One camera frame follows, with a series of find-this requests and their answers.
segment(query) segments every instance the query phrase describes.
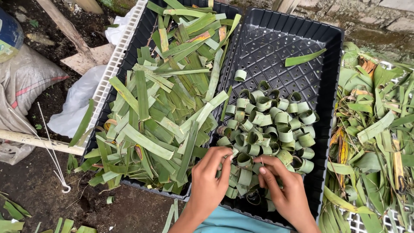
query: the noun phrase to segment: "small green plant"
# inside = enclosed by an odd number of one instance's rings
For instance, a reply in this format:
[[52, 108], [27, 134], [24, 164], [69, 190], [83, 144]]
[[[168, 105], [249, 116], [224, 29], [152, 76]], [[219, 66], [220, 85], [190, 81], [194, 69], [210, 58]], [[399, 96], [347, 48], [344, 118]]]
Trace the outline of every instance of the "small green plant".
[[29, 23], [33, 26], [33, 27], [39, 27], [39, 22], [35, 19], [32, 19], [29, 21]]

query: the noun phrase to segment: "white string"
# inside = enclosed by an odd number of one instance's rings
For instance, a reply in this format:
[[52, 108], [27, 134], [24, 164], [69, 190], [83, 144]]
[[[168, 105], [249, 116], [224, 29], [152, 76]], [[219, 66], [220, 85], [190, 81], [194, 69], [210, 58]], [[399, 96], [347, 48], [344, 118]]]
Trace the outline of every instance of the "white string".
[[45, 142], [39, 137], [39, 135], [37, 135], [37, 133], [32, 129], [32, 127], [30, 127], [23, 119], [21, 119], [20, 118], [20, 116], [19, 115], [17, 115], [11, 108], [8, 108], [9, 109], [9, 111], [11, 111], [15, 116], [17, 116], [17, 118], [19, 118], [19, 120], [20, 121], [22, 121], [29, 129], [30, 129], [30, 131], [32, 131], [33, 132], [33, 134], [43, 143], [43, 145], [45, 146], [45, 148], [46, 148], [46, 150], [47, 150], [47, 152], [49, 153], [49, 155], [50, 155], [50, 157], [52, 158], [52, 160], [53, 160], [53, 163], [55, 164], [55, 166], [56, 166], [56, 168], [58, 169], [58, 172], [59, 172], [59, 175], [56, 173], [56, 171], [53, 171], [55, 174], [56, 174], [56, 176], [58, 177], [58, 179], [59, 179], [59, 181], [62, 183], [62, 186], [64, 186], [64, 187], [66, 187], [66, 188], [68, 188], [68, 190], [67, 191], [65, 191], [65, 190], [62, 190], [62, 193], [68, 193], [68, 192], [70, 192], [70, 186], [69, 185], [67, 185], [66, 184], [66, 181], [65, 181], [65, 178], [63, 177], [63, 173], [62, 173], [62, 170], [60, 169], [60, 165], [59, 165], [59, 161], [58, 161], [58, 158], [57, 158], [57, 156], [56, 156], [56, 153], [55, 153], [55, 150], [53, 149], [53, 144], [52, 144], [52, 141], [51, 141], [51, 139], [50, 139], [50, 136], [49, 136], [49, 132], [48, 132], [48, 129], [47, 129], [47, 126], [46, 126], [46, 123], [45, 123], [45, 119], [44, 119], [44, 117], [43, 117], [43, 114], [42, 114], [42, 110], [40, 109], [40, 114], [41, 114], [41, 116], [42, 116], [42, 119], [43, 119], [43, 123], [44, 123], [44, 125], [45, 125], [45, 128], [46, 128], [46, 132], [47, 132], [47, 135], [48, 135], [48, 138], [49, 138], [49, 142], [50, 142], [50, 144], [51, 144], [51, 146], [52, 146], [52, 151], [53, 151], [53, 154], [55, 155], [55, 157], [53, 157], [52, 156], [52, 153], [50, 153], [50, 151], [49, 151], [49, 149], [47, 148], [47, 146], [46, 146], [46, 144], [45, 144]]

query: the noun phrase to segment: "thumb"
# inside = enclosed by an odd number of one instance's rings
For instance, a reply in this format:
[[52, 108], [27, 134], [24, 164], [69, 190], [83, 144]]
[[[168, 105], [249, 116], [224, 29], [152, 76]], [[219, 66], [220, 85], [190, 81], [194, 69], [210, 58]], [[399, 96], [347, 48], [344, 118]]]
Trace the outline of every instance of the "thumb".
[[226, 187], [229, 185], [229, 176], [230, 176], [230, 169], [231, 169], [231, 162], [232, 162], [233, 156], [229, 155], [224, 163], [223, 163], [223, 167], [221, 169], [221, 176], [220, 176], [220, 181], [219, 181], [219, 185]]
[[284, 198], [284, 195], [280, 190], [273, 173], [266, 167], [261, 167], [259, 171], [262, 174], [267, 186], [269, 187], [269, 192], [271, 194], [272, 201], [275, 202], [276, 200]]

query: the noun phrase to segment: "fingernail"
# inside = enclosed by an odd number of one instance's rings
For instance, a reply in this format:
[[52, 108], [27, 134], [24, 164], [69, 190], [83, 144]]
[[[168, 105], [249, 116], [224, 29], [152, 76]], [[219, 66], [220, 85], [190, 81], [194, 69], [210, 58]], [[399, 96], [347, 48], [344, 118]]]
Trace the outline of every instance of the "fingernail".
[[262, 174], [266, 174], [266, 170], [264, 169], [264, 167], [259, 168], [260, 173]]

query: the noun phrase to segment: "shovel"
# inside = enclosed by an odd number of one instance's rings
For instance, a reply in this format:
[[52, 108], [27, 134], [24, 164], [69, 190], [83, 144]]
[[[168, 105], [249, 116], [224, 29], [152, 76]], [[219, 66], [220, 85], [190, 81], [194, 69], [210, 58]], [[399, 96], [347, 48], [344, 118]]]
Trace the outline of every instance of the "shovel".
[[106, 65], [115, 49], [111, 43], [96, 48], [90, 48], [73, 24], [67, 20], [50, 0], [37, 0], [47, 14], [55, 21], [59, 29], [75, 44], [77, 54], [60, 60], [81, 75], [90, 68], [98, 65]]

